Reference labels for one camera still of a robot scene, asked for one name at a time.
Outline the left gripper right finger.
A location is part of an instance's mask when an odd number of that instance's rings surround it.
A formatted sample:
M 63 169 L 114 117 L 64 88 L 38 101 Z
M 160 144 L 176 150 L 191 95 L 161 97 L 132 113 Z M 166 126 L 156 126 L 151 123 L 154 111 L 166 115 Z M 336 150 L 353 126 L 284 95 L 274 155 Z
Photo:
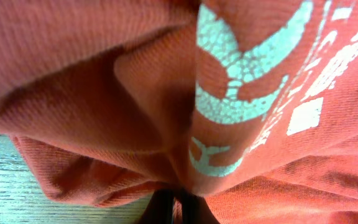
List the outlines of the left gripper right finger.
M 181 189 L 177 199 L 181 203 L 183 224 L 219 224 L 203 197 Z

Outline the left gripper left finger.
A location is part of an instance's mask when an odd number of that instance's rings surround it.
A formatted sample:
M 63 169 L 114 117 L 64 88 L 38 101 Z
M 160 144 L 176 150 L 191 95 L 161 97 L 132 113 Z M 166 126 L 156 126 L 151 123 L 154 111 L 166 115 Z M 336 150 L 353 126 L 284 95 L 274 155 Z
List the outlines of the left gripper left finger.
M 160 189 L 153 193 L 144 213 L 137 224 L 172 224 L 174 193 Z

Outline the red t-shirt white print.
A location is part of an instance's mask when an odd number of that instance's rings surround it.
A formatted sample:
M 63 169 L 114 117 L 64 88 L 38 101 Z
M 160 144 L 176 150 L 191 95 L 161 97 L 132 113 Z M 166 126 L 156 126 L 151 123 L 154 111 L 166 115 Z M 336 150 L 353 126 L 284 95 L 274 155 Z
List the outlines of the red t-shirt white print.
M 55 202 L 358 223 L 358 1 L 0 1 L 0 134 Z

